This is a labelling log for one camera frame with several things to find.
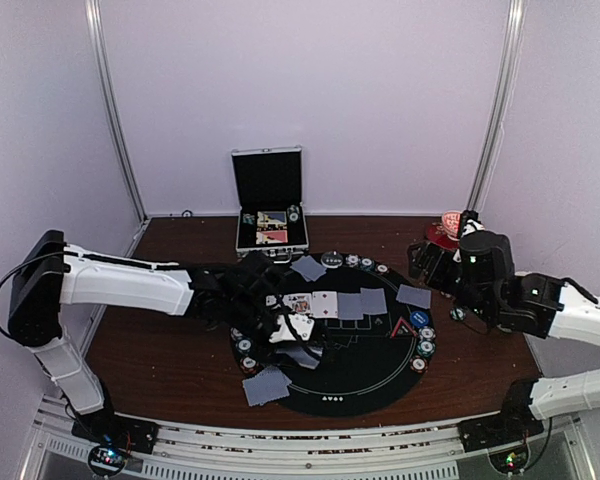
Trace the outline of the blue patterned card deck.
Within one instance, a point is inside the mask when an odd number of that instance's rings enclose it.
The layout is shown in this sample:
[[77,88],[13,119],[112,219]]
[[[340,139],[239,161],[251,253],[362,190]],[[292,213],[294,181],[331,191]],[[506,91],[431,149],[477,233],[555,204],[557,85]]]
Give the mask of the blue patterned card deck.
[[274,361],[280,367],[314,371],[322,362],[323,352],[320,348],[310,348],[310,351],[296,346],[281,347],[274,352]]

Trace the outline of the red triangle all-in marker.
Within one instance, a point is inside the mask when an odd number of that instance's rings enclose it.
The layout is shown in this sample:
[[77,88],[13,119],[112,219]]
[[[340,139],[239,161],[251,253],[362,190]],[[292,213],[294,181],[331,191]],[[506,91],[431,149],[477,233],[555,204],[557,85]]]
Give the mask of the red triangle all-in marker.
[[397,323],[394,326],[393,330],[391,331],[390,338],[396,339],[399,337],[406,337],[406,336],[416,338],[418,336],[418,334],[404,317],[400,317],[397,320]]

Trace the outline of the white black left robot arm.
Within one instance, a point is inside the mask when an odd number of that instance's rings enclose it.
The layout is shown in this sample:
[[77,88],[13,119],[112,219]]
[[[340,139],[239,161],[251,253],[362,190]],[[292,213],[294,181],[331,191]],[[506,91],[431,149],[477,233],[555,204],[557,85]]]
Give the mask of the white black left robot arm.
[[246,335],[267,362],[291,343],[320,360],[329,337],[308,315],[285,305],[282,273],[260,252],[235,264],[149,262],[86,250],[58,230],[45,232],[25,260],[2,279],[12,284],[0,332],[27,348],[68,400],[76,421],[103,444],[123,436],[104,385],[85,364],[59,313],[93,304],[223,322]]

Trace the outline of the king of clubs card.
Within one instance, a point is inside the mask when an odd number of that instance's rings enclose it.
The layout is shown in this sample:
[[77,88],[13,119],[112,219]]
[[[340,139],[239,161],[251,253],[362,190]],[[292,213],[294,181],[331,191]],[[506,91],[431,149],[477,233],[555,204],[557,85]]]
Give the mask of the king of clubs card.
[[313,297],[310,293],[298,293],[285,295],[283,301],[294,313],[311,315],[312,299]]

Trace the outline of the green blue chip stack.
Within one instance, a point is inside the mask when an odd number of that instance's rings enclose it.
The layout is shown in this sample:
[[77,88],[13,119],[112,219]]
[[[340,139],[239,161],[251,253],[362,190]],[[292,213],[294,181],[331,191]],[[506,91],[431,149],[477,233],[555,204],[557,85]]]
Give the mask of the green blue chip stack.
[[454,307],[449,314],[450,318],[456,322],[464,322],[466,319],[466,312],[461,308]]

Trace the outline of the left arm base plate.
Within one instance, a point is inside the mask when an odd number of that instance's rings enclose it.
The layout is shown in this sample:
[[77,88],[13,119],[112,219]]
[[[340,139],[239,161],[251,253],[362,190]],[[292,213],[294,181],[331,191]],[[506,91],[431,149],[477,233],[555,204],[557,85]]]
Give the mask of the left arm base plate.
[[147,420],[117,417],[111,433],[97,434],[95,428],[85,429],[78,421],[71,434],[99,444],[115,446],[123,451],[151,454],[157,440],[159,425]]

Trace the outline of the green chips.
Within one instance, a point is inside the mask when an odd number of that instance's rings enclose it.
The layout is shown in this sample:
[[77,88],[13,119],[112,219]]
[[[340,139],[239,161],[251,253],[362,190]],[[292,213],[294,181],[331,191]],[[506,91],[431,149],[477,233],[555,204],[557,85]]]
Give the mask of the green chips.
[[252,341],[249,338],[241,338],[236,341],[235,348],[240,355],[248,355],[252,350]]
[[375,269],[375,261],[368,257],[360,259],[359,268],[363,271],[373,271]]
[[416,351],[419,356],[429,358],[435,353],[436,345],[431,340],[421,340],[416,346]]

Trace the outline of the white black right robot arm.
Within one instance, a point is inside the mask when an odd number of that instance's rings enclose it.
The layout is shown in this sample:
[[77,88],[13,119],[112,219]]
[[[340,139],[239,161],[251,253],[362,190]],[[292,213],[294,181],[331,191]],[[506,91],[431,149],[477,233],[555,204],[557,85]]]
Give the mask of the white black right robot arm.
[[497,413],[462,422],[465,437],[510,442],[556,416],[600,409],[599,295],[570,277],[517,271],[509,239],[488,230],[463,234],[455,250],[424,240],[407,255],[411,277],[452,298],[452,319],[472,314],[548,345],[534,350],[541,376],[512,382]]

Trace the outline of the blue small blind button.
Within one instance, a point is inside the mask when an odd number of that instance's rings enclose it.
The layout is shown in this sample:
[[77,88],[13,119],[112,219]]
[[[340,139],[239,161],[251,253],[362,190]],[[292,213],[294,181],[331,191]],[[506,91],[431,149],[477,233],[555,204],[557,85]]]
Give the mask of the blue small blind button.
[[431,319],[427,312],[416,310],[410,313],[409,321],[416,329],[422,329],[431,325]]

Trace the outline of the blue chips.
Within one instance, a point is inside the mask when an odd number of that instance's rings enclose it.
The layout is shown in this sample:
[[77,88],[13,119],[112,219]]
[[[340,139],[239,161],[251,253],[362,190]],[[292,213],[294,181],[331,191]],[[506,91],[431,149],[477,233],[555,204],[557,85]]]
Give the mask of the blue chips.
[[421,340],[434,341],[436,338],[436,332],[434,328],[430,326],[422,327],[418,330],[418,335]]
[[349,254],[346,256],[345,263],[348,267],[356,268],[359,266],[360,257],[357,254]]
[[230,336],[234,342],[245,339],[245,335],[237,328],[230,329]]

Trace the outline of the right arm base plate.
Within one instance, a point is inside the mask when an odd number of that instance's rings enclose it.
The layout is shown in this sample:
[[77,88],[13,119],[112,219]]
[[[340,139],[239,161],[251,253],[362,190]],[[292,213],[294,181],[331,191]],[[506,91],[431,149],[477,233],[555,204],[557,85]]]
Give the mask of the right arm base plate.
[[499,412],[464,420],[458,424],[459,437],[465,452],[523,442],[529,436],[544,432],[544,424],[526,413]]

